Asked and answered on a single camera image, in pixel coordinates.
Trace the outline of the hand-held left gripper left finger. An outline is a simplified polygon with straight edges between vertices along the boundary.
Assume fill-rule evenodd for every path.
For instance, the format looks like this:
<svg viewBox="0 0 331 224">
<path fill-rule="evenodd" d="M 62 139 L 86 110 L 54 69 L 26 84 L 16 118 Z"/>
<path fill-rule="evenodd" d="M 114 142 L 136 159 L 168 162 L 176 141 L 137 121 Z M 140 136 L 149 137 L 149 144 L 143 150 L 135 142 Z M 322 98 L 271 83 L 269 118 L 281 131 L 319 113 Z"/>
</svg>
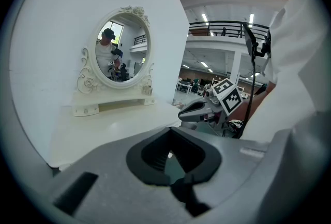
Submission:
<svg viewBox="0 0 331 224">
<path fill-rule="evenodd" d="M 74 183 L 83 175 L 95 177 L 90 189 L 72 217 L 84 224 L 187 224 L 192 216 L 171 193 L 169 187 L 141 182 L 129 170 L 126 155 L 142 140 L 160 132 L 159 129 L 103 144 L 60 172 L 46 185 L 44 196 L 53 205 L 74 190 Z"/>
</svg>

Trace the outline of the black chest mount device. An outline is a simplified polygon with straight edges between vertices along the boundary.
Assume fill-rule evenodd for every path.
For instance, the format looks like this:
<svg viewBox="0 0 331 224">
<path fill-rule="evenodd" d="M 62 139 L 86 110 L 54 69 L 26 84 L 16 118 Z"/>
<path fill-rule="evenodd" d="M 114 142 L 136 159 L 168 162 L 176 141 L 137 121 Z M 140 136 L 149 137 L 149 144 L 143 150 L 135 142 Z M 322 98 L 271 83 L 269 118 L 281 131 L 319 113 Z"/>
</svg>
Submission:
<svg viewBox="0 0 331 224">
<path fill-rule="evenodd" d="M 255 61 L 255 58 L 264 57 L 267 54 L 268 57 L 271 56 L 271 35 L 270 31 L 266 32 L 264 36 L 264 42 L 262 43 L 261 51 L 258 51 L 259 44 L 257 43 L 257 39 L 251 31 L 249 25 L 247 23 L 243 24 L 244 35 L 245 35 L 245 43 L 248 50 L 248 53 L 251 57 L 251 62 Z"/>
</svg>

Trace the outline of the person's right forearm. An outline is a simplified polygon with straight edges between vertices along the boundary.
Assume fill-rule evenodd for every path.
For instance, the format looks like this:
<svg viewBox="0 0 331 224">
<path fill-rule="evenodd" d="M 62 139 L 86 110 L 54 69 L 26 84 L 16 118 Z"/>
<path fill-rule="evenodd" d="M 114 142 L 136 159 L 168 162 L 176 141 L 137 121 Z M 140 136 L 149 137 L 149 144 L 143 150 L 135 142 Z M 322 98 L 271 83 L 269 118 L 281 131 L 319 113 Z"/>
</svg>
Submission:
<svg viewBox="0 0 331 224">
<path fill-rule="evenodd" d="M 248 119 L 246 121 L 246 123 L 250 120 L 250 118 L 253 116 L 253 114 L 255 113 L 255 111 L 257 110 L 257 108 L 259 107 L 259 105 L 262 103 L 262 101 L 265 99 L 265 97 L 271 93 L 271 91 L 276 87 L 276 84 L 269 82 L 266 90 L 263 91 L 262 93 L 253 96 L 252 98 L 252 103 L 251 103 L 251 108 L 250 108 L 250 113 L 248 116 Z M 228 120 L 241 120 L 244 121 L 245 120 L 245 116 L 246 116 L 246 111 L 248 109 L 248 105 L 249 105 L 249 99 L 248 100 L 244 100 L 243 103 L 228 117 Z"/>
</svg>

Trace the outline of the person's white shirt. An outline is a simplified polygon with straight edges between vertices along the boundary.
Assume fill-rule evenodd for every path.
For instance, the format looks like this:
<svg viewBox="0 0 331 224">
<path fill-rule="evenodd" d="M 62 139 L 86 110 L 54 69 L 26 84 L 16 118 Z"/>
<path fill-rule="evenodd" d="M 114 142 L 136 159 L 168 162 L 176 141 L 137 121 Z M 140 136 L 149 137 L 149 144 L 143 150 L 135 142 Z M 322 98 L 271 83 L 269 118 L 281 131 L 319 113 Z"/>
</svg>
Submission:
<svg viewBox="0 0 331 224">
<path fill-rule="evenodd" d="M 252 110 L 243 140 L 270 142 L 274 135 L 316 112 L 299 72 L 321 47 L 331 28 L 320 0 L 288 0 L 270 26 L 271 57 L 264 74 L 274 84 Z"/>
</svg>

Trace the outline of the oval mirror white ornate frame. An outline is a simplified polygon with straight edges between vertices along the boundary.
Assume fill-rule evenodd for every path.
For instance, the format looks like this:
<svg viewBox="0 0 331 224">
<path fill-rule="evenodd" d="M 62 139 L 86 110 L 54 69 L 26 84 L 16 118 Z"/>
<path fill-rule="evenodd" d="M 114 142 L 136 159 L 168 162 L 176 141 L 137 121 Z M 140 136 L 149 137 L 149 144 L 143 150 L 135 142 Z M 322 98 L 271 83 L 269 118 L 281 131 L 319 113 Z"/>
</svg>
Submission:
<svg viewBox="0 0 331 224">
<path fill-rule="evenodd" d="M 144 8 L 117 8 L 106 14 L 94 29 L 84 48 L 84 68 L 94 84 L 133 87 L 149 69 L 151 44 L 150 23 Z"/>
</svg>

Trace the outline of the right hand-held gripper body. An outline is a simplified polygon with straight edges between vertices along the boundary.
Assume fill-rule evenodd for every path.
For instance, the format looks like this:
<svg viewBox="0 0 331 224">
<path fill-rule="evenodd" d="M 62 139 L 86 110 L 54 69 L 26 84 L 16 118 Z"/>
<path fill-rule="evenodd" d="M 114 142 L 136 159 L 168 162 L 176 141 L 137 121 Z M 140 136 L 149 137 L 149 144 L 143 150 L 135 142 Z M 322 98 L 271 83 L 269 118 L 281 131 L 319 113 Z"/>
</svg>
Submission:
<svg viewBox="0 0 331 224">
<path fill-rule="evenodd" d="M 223 130 L 228 128 L 229 116 L 243 103 L 237 85 L 225 78 L 206 90 L 206 100 L 212 110 L 213 128 Z"/>
</svg>

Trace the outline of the white dressing table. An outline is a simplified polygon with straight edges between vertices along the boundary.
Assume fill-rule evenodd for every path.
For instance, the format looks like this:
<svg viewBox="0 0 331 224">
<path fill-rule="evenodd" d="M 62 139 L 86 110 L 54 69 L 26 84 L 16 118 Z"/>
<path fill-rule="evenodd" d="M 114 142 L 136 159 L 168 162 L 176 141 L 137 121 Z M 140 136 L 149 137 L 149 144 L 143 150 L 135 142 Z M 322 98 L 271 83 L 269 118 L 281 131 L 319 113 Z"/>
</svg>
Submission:
<svg viewBox="0 0 331 224">
<path fill-rule="evenodd" d="M 94 84 L 84 68 L 88 42 L 83 47 L 76 88 L 70 104 L 60 110 L 51 140 L 50 167 L 64 170 L 103 144 L 180 124 L 171 103 L 179 74 L 178 57 L 183 50 L 162 44 L 151 24 L 150 31 L 150 66 L 142 81 L 133 87 Z"/>
</svg>

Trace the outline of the row of office desks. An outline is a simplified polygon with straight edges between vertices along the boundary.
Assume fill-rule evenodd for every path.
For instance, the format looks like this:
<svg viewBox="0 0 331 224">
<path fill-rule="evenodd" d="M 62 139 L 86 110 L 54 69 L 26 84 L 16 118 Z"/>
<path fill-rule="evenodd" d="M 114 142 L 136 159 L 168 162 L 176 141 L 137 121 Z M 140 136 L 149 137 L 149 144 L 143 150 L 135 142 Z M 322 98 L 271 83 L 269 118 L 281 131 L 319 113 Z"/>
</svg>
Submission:
<svg viewBox="0 0 331 224">
<path fill-rule="evenodd" d="M 182 80 L 179 78 L 176 85 L 176 90 L 187 94 L 194 93 L 203 96 L 208 89 L 213 88 L 217 92 L 221 91 L 221 84 L 223 84 L 223 90 L 227 87 L 235 86 L 235 83 L 231 82 L 229 78 L 213 78 L 211 81 L 205 79 Z"/>
</svg>

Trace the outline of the ceiling strip lights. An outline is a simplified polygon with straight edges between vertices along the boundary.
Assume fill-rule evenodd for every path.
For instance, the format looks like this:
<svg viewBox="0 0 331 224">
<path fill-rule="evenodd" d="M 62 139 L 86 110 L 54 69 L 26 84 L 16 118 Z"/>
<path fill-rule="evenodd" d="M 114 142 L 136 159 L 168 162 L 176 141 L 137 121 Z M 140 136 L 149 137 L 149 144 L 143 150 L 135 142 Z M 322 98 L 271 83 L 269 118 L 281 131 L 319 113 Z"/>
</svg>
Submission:
<svg viewBox="0 0 331 224">
<path fill-rule="evenodd" d="M 201 18 L 201 20 L 196 19 L 193 22 L 216 21 L 209 19 L 205 13 L 201 15 Z M 241 22 L 256 24 L 254 18 L 255 16 L 252 13 L 247 18 L 241 20 Z M 219 73 L 224 76 L 242 75 L 244 78 L 248 79 L 248 62 L 247 59 L 242 58 L 242 56 L 247 54 L 244 38 L 227 36 L 188 36 L 187 34 L 182 67 L 214 74 Z"/>
</svg>

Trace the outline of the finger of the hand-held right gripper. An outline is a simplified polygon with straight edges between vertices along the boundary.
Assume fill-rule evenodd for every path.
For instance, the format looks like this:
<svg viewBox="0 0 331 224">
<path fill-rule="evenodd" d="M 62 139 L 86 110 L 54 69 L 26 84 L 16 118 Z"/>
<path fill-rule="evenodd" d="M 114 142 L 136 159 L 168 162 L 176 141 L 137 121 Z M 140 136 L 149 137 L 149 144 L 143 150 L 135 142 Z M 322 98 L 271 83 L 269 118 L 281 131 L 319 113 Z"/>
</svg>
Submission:
<svg viewBox="0 0 331 224">
<path fill-rule="evenodd" d="M 184 122 L 209 122 L 215 117 L 216 106 L 208 100 L 194 100 L 185 105 L 178 113 Z"/>
</svg>

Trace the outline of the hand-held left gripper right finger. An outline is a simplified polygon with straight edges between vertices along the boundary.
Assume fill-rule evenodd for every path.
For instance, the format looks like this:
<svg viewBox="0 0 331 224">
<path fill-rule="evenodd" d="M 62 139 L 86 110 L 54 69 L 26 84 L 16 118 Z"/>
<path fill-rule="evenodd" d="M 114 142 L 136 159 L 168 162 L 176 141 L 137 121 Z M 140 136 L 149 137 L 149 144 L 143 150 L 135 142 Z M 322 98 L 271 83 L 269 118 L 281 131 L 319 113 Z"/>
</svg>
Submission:
<svg viewBox="0 0 331 224">
<path fill-rule="evenodd" d="M 187 173 L 172 184 L 183 202 L 172 224 L 258 224 L 266 187 L 254 187 L 268 145 L 172 128 L 172 150 Z"/>
</svg>

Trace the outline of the black balcony railing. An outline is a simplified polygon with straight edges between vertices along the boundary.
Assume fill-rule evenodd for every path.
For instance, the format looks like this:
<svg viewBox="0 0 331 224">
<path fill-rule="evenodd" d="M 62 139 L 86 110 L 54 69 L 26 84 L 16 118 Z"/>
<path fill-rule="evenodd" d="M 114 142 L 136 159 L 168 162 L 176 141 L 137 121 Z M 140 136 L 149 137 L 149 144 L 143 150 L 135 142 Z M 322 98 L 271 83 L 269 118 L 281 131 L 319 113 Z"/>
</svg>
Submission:
<svg viewBox="0 0 331 224">
<path fill-rule="evenodd" d="M 256 39 L 264 40 L 264 36 L 266 36 L 269 27 L 260 24 L 248 24 L 248 22 L 227 20 L 190 23 L 188 36 L 227 36 L 244 38 L 245 24 L 249 27 Z"/>
</svg>

